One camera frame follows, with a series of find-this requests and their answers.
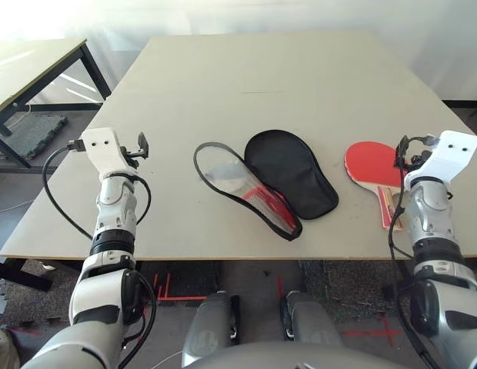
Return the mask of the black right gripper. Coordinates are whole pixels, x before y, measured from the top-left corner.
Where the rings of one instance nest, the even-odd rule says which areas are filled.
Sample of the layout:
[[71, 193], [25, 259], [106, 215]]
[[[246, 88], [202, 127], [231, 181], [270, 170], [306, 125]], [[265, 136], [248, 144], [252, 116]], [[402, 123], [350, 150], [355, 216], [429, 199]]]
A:
[[422, 151], [420, 155], [413, 155], [410, 162], [406, 164], [405, 156], [409, 148], [409, 138], [404, 135], [395, 148], [394, 166], [396, 168], [407, 168], [408, 170], [417, 170], [421, 168], [430, 158], [432, 153], [428, 150]]

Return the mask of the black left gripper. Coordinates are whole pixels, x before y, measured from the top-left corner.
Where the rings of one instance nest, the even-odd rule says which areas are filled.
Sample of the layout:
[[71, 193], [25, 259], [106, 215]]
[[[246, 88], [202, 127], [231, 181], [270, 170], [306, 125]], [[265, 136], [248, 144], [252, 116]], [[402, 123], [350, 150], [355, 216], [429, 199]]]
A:
[[135, 151], [128, 151], [126, 148], [122, 148], [122, 156], [125, 159], [128, 166], [137, 169], [139, 167], [139, 163], [137, 158], [148, 158], [149, 155], [149, 145], [148, 141], [143, 132], [138, 134], [138, 146], [139, 149]]

